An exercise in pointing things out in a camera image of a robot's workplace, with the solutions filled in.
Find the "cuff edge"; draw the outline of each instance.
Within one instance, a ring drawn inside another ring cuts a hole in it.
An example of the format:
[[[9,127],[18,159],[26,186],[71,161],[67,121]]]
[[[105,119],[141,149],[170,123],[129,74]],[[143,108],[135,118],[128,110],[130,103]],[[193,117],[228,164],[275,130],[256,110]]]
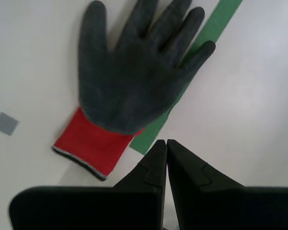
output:
[[[81,160],[79,157],[76,157],[75,155],[64,151],[56,146],[52,146],[51,149],[58,155],[61,155],[65,158],[68,158],[69,160],[77,163],[78,165],[80,165],[81,167],[85,168],[86,170],[88,170],[94,177],[96,177],[97,179],[99,179],[100,181],[105,181],[107,179],[107,176],[105,176],[104,174],[102,174],[100,171],[98,171],[97,169],[95,169],[92,165],[90,165],[89,163]]]

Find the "green tape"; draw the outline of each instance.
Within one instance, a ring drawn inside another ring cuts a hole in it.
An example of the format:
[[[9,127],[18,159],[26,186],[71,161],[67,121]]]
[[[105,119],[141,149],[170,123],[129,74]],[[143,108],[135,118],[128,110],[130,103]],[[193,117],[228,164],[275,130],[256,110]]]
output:
[[[196,50],[206,41],[217,42],[242,1],[243,0],[220,0],[210,18],[207,20],[205,26],[197,36],[185,59],[188,59],[188,57],[192,56]],[[181,99],[185,90],[183,90],[174,105]],[[167,121],[168,115],[174,105],[161,117],[147,126],[144,132],[133,140],[133,142],[130,144],[130,147],[145,155],[157,137],[158,133],[162,129],[163,125]]]

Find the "gray square marker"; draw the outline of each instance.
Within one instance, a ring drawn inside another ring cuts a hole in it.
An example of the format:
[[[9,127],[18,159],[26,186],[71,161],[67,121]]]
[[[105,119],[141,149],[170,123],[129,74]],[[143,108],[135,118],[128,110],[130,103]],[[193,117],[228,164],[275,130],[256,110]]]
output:
[[[6,115],[5,113],[0,113],[0,132],[11,136],[16,129],[19,121]]]

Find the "black plastic part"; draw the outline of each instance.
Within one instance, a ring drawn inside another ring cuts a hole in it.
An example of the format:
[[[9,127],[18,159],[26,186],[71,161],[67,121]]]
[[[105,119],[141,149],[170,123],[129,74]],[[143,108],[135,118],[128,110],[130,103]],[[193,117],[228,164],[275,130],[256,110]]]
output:
[[[249,188],[175,140],[168,174],[180,230],[288,229],[288,188]]]
[[[160,230],[166,181],[166,144],[158,141],[113,188],[37,187],[10,204],[14,230]]]

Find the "glove finger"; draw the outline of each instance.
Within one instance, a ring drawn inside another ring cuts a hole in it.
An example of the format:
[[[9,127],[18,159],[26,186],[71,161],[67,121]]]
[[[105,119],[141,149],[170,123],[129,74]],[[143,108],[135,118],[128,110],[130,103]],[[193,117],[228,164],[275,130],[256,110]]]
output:
[[[149,35],[149,39],[155,46],[161,48],[176,32],[191,2],[192,0],[173,0],[168,6]]]
[[[185,63],[180,69],[182,70],[182,80],[188,83],[192,80],[199,68],[206,62],[206,60],[213,54],[216,45],[212,41],[205,42],[196,53]]]
[[[144,36],[158,5],[158,0],[138,0],[122,32],[122,42],[132,35]]]
[[[106,7],[100,1],[93,1],[86,9],[80,31],[79,51],[107,51]]]
[[[203,8],[198,7],[191,10],[178,30],[176,36],[171,40],[166,51],[173,66],[177,66],[182,56],[189,47],[192,39],[197,33],[205,17]]]

